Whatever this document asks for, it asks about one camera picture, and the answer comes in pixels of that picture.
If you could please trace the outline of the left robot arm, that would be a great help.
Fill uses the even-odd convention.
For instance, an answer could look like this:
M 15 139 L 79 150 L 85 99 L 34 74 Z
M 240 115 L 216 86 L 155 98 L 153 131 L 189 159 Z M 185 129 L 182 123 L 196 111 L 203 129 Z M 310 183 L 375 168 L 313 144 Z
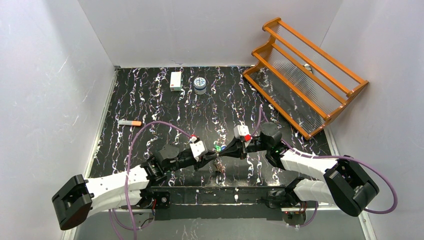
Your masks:
M 99 212 L 135 206 L 142 200 L 143 190 L 163 182 L 167 172 L 190 166 L 199 169 L 218 156 L 217 152 L 196 144 L 185 150 L 167 144 L 129 173 L 97 178 L 74 175 L 51 198 L 59 228 L 70 230 Z

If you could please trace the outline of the orange wooden shoe rack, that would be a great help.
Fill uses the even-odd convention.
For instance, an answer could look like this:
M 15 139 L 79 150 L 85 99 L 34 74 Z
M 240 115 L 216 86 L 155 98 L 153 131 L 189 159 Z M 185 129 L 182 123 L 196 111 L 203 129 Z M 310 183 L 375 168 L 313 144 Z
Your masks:
M 277 17 L 262 26 L 267 42 L 243 76 L 304 137 L 338 117 L 368 85 L 330 54 Z

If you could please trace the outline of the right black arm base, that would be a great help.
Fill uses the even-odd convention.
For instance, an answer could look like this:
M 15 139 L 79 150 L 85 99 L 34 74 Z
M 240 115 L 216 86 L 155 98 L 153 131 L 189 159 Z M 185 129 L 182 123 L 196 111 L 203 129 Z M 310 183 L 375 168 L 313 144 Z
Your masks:
M 282 211 L 283 221 L 290 226 L 306 223 L 308 203 L 301 201 L 293 191 L 271 190 L 257 200 L 257 203 L 265 204 L 270 209 L 290 209 Z

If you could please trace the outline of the aluminium rail frame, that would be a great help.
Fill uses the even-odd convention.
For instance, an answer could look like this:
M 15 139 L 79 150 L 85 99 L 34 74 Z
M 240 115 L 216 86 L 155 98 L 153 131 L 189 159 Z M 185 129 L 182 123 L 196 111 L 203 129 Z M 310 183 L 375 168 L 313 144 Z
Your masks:
M 135 209 L 139 240 L 374 240 L 366 213 L 351 217 L 334 205 L 308 202 L 306 222 L 288 225 L 284 210 L 257 203 L 270 186 L 158 186 L 169 192 L 166 209 Z

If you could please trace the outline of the metal keyring with red handle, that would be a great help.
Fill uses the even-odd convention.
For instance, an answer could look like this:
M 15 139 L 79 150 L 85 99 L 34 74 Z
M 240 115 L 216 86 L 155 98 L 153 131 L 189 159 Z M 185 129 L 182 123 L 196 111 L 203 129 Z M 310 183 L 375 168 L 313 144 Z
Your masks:
M 222 147 L 215 144 L 214 145 L 214 151 L 218 154 L 220 151 L 222 150 Z M 213 165 L 215 167 L 215 174 L 216 175 L 222 175 L 225 173 L 226 171 L 226 167 L 223 164 L 221 158 L 218 156 L 214 161 L 213 161 Z

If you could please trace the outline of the white small box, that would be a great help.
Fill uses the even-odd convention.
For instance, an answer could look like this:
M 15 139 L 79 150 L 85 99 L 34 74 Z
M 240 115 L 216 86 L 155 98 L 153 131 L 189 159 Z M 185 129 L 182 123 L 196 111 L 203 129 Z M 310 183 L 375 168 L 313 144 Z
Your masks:
M 182 90 L 182 72 L 174 71 L 170 74 L 170 90 L 172 92 L 180 92 Z

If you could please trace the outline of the white orange marker tube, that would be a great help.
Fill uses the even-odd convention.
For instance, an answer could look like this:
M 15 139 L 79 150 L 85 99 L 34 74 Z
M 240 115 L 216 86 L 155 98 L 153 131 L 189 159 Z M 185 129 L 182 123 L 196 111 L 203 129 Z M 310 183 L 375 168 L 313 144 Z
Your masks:
M 133 127 L 140 127 L 142 125 L 141 121 L 136 120 L 119 120 L 118 124 L 121 126 L 133 126 Z

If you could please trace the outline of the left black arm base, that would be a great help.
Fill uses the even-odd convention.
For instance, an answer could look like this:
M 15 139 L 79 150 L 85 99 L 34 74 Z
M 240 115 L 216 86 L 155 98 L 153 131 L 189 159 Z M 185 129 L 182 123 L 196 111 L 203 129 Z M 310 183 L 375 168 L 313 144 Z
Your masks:
M 167 191 L 138 190 L 129 191 L 129 202 L 133 209 L 168 209 L 170 193 Z

